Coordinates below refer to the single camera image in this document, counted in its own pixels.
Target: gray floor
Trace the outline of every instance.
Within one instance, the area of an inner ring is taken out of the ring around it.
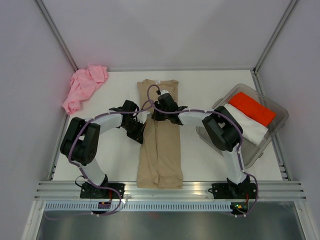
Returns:
[[[289,204],[259,203],[246,218],[221,212],[118,212],[72,216],[50,211],[38,240],[304,240],[296,210]]]

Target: ventilation grille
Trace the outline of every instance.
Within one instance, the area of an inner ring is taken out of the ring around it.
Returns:
[[[113,201],[109,210],[117,207]],[[127,202],[121,204],[121,211],[128,212],[230,212],[230,202]],[[47,201],[47,211],[103,211],[95,201]]]

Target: black cable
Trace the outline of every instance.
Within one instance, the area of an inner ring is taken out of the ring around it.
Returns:
[[[84,176],[80,175],[80,176],[78,176],[78,177],[74,180],[74,184],[77,185],[79,188],[82,188],[82,186],[77,183],[77,180],[78,180],[78,178],[80,178],[80,177],[83,178],[83,179],[85,179]]]

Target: brown cloth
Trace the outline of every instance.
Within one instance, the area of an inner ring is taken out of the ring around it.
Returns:
[[[161,81],[157,84],[161,90],[167,90],[178,102],[178,81]],[[146,79],[137,83],[140,106],[148,100],[147,89],[155,81]],[[157,88],[150,89],[150,98],[158,99]],[[180,129],[169,120],[146,120],[143,132],[143,144],[140,149],[140,161],[136,183],[138,188],[181,189],[183,183],[181,171]]]

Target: plastic tray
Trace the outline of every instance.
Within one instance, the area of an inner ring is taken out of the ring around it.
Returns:
[[[256,162],[256,160],[262,156],[265,148],[270,143],[275,134],[279,131],[279,129],[281,129],[285,125],[289,114],[285,108],[270,100],[266,96],[261,95],[260,93],[256,92],[254,89],[245,84],[236,85],[224,98],[217,101],[212,108],[215,109],[218,106],[224,106],[226,103],[229,103],[230,99],[234,95],[240,92],[243,92],[244,94],[256,100],[261,105],[267,107],[268,109],[276,113],[276,116],[273,119],[273,121],[267,126],[268,132],[265,134],[263,140],[258,146],[254,145],[245,138],[243,139],[241,147],[243,164],[245,168],[250,168]],[[213,149],[222,154],[222,152],[213,145],[204,127],[197,126],[196,132],[199,134],[200,138],[203,141],[205,141]]]

